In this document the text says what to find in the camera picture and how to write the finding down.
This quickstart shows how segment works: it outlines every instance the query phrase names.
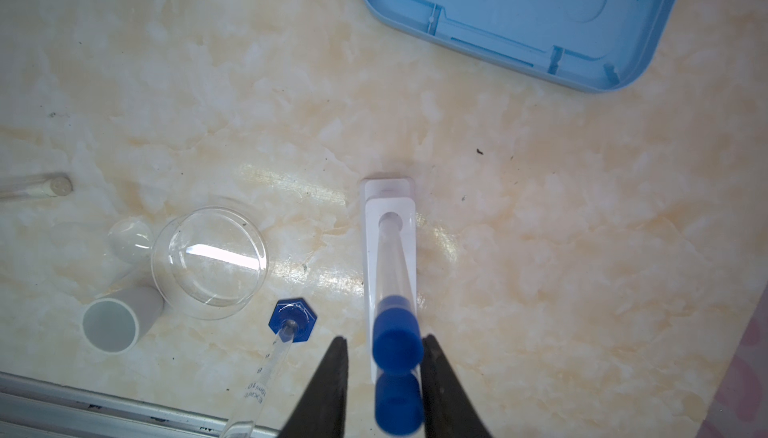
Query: pink cloth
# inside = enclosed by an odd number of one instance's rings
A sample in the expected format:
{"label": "pink cloth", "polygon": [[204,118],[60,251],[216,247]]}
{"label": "pink cloth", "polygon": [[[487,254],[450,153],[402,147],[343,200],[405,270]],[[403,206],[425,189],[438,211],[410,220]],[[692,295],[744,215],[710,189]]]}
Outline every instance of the pink cloth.
{"label": "pink cloth", "polygon": [[768,438],[768,290],[741,337],[696,438]]}

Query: metal rail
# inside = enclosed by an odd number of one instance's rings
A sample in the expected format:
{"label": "metal rail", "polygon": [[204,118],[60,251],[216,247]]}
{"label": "metal rail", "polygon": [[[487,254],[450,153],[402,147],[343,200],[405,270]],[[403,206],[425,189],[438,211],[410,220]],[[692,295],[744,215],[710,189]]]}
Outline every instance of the metal rail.
{"label": "metal rail", "polygon": [[[226,420],[0,372],[0,436],[217,438]],[[251,438],[274,438],[257,426]]]}

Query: white plastic cup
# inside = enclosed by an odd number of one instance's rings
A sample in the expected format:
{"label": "white plastic cup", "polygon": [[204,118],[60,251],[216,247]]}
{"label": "white plastic cup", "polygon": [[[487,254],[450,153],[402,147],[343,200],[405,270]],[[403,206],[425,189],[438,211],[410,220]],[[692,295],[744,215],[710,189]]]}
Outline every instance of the white plastic cup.
{"label": "white plastic cup", "polygon": [[152,328],[163,304],[163,297],[154,288],[115,291],[95,300],[85,310],[83,336],[97,350],[124,353]]}

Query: marble countertop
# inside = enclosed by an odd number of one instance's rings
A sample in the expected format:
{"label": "marble countertop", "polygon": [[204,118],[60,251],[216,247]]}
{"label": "marble countertop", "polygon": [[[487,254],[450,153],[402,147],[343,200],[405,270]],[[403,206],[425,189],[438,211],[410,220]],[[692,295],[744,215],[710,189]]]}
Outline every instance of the marble countertop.
{"label": "marble countertop", "polygon": [[[279,298],[331,339],[348,436],[380,436],[358,200],[417,184],[418,315],[496,436],[694,436],[768,280],[768,0],[678,0],[631,87],[588,95],[419,41],[362,0],[0,0],[0,163],[66,198],[0,204],[0,370],[226,416]],[[126,354],[79,333],[113,222],[233,199],[272,271],[216,322],[167,308]]]}

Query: blue lid edge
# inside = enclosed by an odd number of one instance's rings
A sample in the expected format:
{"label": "blue lid edge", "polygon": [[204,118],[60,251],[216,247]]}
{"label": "blue lid edge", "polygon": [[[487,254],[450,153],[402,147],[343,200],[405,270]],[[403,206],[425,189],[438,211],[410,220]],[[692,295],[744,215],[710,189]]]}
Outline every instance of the blue lid edge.
{"label": "blue lid edge", "polygon": [[526,64],[519,62],[519,60],[515,58],[505,56],[490,50],[482,49],[479,47],[474,47],[472,46],[471,43],[468,43],[469,46],[462,46],[460,42],[447,42],[444,40],[440,40],[439,38],[435,38],[433,35],[427,32],[416,30],[410,26],[407,26],[401,22],[398,22],[396,20],[393,20],[385,16],[377,8],[375,8],[373,4],[371,4],[370,0],[363,0],[363,1],[368,7],[368,10],[380,22],[392,28],[400,30],[402,32],[408,33],[409,35],[415,36],[416,38],[426,40],[428,42],[431,42],[440,46],[444,46],[445,48],[461,52],[465,55],[472,56],[474,58],[478,58],[486,62],[490,62],[497,66],[510,68],[512,70],[515,70],[517,72],[523,73],[528,76],[532,76],[534,78],[540,78],[540,79],[553,82],[562,86],[566,86],[569,88],[573,88],[582,92],[602,93],[602,92],[617,91],[622,88],[626,88],[629,85],[631,85],[633,82],[635,82],[637,79],[639,79],[643,75],[643,73],[645,73],[645,71],[647,71],[654,57],[656,49],[658,48],[661,35],[667,26],[667,21],[669,19],[671,11],[674,8],[674,4],[676,3],[677,0],[661,1],[661,6],[658,9],[658,12],[653,22],[653,25],[651,27],[651,30],[648,32],[648,36],[647,36],[647,39],[645,40],[644,48],[640,50],[640,56],[637,58],[636,65],[628,75],[621,77],[618,83],[615,83],[612,86],[607,86],[605,88],[590,86],[587,83],[582,83],[569,78],[563,78],[562,76],[556,76],[548,72],[541,72],[535,68],[526,66]]}

